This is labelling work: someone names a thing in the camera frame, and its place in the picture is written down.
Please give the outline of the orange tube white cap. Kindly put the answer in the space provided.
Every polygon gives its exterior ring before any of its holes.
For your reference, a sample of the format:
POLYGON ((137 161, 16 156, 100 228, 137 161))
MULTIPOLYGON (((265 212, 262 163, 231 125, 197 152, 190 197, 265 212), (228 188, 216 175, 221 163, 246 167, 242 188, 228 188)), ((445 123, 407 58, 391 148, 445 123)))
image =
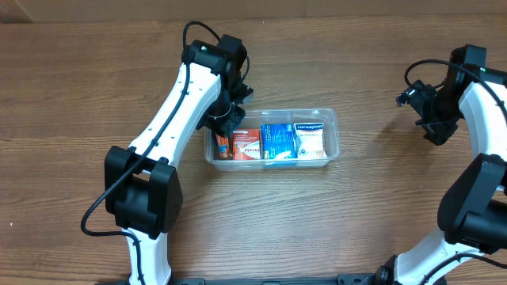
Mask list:
POLYGON ((229 159, 231 157, 231 149, 229 138, 222 137, 218 134, 215 135, 219 156, 223 159, 229 159))

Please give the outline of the red medicine box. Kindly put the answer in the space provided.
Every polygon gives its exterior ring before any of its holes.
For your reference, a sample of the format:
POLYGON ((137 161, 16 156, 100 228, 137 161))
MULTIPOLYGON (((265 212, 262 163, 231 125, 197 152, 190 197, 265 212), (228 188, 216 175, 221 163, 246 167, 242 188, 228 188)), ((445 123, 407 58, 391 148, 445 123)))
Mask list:
POLYGON ((233 131, 233 159, 260 160, 261 133, 259 129, 238 129, 233 131))

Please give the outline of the clear plastic container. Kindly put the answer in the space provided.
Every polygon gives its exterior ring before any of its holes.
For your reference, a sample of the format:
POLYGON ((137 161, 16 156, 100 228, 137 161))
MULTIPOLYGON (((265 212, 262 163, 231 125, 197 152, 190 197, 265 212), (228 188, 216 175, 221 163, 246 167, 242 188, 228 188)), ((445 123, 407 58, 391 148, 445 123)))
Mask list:
POLYGON ((291 158, 282 160, 264 159, 262 139, 260 160, 234 160, 233 159, 233 134, 229 138, 231 157, 223 159, 219 156, 215 134, 208 131, 204 143, 204 156, 207 162, 222 171, 236 170, 260 170, 260 169, 287 169, 287 168, 319 168, 337 159, 340 154, 340 139, 337 125, 337 116, 331 108, 306 108, 306 109, 272 109, 251 110, 236 129, 259 129, 262 124, 292 124, 295 139, 294 124, 297 123, 324 123, 323 142, 327 154, 326 158, 301 159, 291 158))

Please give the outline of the blue VapoDrops lozenge box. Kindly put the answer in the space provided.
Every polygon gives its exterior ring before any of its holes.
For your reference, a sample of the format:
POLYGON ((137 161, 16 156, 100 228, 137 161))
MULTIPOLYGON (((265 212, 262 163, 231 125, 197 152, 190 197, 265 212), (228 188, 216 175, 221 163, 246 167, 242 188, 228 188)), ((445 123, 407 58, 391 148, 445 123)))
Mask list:
POLYGON ((261 125, 264 159, 296 158, 294 131, 291 123, 261 125))

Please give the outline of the white Hansaplast plaster box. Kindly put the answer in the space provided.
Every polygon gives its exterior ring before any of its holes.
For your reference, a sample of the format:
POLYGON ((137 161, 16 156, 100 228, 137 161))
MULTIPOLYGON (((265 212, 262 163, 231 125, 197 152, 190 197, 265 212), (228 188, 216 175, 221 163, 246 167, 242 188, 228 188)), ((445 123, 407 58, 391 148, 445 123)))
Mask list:
POLYGON ((295 142, 297 158, 326 158, 323 131, 324 123, 295 123, 295 142))

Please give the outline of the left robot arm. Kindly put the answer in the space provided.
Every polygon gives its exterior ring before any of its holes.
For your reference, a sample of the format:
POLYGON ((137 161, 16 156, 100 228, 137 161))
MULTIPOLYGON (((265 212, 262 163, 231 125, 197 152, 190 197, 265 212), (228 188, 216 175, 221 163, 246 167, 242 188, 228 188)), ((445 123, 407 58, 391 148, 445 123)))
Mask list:
POLYGON ((177 175, 183 151, 202 127, 226 138, 242 122, 253 90, 241 68, 249 58, 239 38, 185 46, 170 94, 147 128, 127 148, 105 156, 105 209, 128 241, 128 284, 168 284, 167 237, 181 211, 177 175))

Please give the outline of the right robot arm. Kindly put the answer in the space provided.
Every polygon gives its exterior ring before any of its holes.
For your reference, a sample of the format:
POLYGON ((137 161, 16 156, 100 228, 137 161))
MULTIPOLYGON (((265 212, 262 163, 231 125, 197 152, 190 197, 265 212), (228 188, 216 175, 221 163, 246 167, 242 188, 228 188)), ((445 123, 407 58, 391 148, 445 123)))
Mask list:
POLYGON ((379 267, 367 284, 445 284, 469 260, 506 267, 490 259, 506 247, 506 205, 493 198, 506 190, 506 73, 487 67, 486 49, 472 44, 453 50, 444 64, 439 85, 407 82, 396 101, 417 112, 416 124, 436 146, 464 120, 472 161, 440 201, 437 228, 379 267))

